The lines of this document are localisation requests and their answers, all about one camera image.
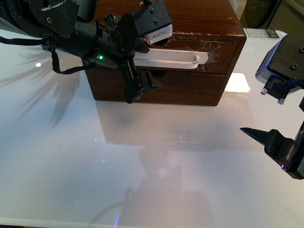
wooden panel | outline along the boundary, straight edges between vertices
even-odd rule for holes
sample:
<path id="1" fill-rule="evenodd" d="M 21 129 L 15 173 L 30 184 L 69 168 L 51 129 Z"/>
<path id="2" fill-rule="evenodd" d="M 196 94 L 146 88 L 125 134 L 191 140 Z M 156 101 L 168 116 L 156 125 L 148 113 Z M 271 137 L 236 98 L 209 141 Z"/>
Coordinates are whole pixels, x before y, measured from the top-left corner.
<path id="1" fill-rule="evenodd" d="M 172 18 L 172 38 L 236 41 L 246 37 L 228 0 L 164 0 Z M 139 9 L 140 0 L 99 1 L 95 18 L 122 16 Z"/>
<path id="2" fill-rule="evenodd" d="M 125 85 L 119 70 L 96 68 L 87 70 L 87 75 L 95 100 L 126 101 Z M 163 77 L 155 79 L 163 86 L 137 102 L 214 106 L 225 75 L 166 71 Z"/>

screw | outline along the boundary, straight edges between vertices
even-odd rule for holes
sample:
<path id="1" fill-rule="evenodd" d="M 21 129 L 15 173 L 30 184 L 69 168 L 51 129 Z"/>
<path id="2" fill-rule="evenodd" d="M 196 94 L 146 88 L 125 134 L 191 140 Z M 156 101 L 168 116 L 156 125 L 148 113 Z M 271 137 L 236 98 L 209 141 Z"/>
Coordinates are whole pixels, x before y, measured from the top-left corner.
<path id="1" fill-rule="evenodd" d="M 296 70 L 297 68 L 298 68 L 298 65 L 295 63 L 290 66 L 291 70 Z"/>
<path id="2" fill-rule="evenodd" d="M 21 16 L 20 16 L 20 14 L 18 13 L 18 12 L 14 12 L 14 16 L 15 16 L 15 18 L 21 18 Z"/>
<path id="3" fill-rule="evenodd" d="M 263 88 L 261 91 L 261 95 L 266 95 L 268 93 L 268 89 Z"/>
<path id="4" fill-rule="evenodd" d="M 277 102 L 279 105 L 283 105 L 285 102 L 284 98 L 280 98 L 279 101 Z"/>
<path id="5" fill-rule="evenodd" d="M 50 17 L 47 18 L 47 23 L 48 23 L 48 24 L 52 24 L 52 18 L 50 18 Z"/>

wooden box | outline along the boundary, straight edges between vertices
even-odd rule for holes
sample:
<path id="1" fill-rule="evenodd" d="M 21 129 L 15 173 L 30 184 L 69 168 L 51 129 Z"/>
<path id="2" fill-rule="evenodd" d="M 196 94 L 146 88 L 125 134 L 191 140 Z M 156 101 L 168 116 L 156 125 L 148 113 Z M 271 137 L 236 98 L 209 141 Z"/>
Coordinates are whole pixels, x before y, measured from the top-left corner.
<path id="1" fill-rule="evenodd" d="M 153 70 L 162 87 L 137 102 L 216 106 L 246 41 L 246 35 L 228 0 L 165 0 L 172 18 L 173 36 L 161 46 L 179 50 L 205 51 L 207 63 L 193 70 Z M 104 22 L 109 13 L 122 16 L 139 9 L 139 0 L 101 1 L 95 18 Z M 126 101 L 120 70 L 102 66 L 86 71 L 95 100 Z"/>

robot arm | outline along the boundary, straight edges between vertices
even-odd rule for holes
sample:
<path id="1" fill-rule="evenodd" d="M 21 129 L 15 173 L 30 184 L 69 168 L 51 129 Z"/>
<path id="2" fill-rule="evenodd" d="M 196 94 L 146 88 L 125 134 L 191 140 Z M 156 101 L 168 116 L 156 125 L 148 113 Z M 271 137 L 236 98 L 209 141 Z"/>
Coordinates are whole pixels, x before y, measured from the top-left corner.
<path id="1" fill-rule="evenodd" d="M 122 17 L 110 14 L 107 24 L 94 19 L 97 0 L 2 0 L 0 22 L 6 29 L 41 38 L 41 44 L 52 53 L 53 69 L 71 74 L 101 64 L 121 69 L 126 84 L 128 103 L 161 86 L 150 72 L 137 72 L 133 62 L 135 51 L 147 53 L 148 43 L 172 35 L 171 18 L 163 1 L 144 0 L 142 7 Z M 0 42 L 28 45 L 26 41 L 4 38 Z M 56 49 L 85 58 L 89 66 L 61 72 Z"/>

table surface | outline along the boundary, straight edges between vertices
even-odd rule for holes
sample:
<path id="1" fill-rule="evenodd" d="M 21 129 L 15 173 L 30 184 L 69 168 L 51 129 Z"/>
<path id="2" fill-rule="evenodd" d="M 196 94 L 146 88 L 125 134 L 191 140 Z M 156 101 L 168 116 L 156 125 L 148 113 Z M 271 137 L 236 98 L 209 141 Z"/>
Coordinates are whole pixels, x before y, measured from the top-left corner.
<path id="1" fill-rule="evenodd" d="M 217 107 L 95 101 L 84 72 L 58 75 L 40 47 L 0 44 L 0 224 L 304 227 L 304 182 L 239 129 L 295 138 L 303 122 L 303 91 L 278 105 L 255 79 L 278 41 L 248 37 L 234 72 L 250 91 Z"/>

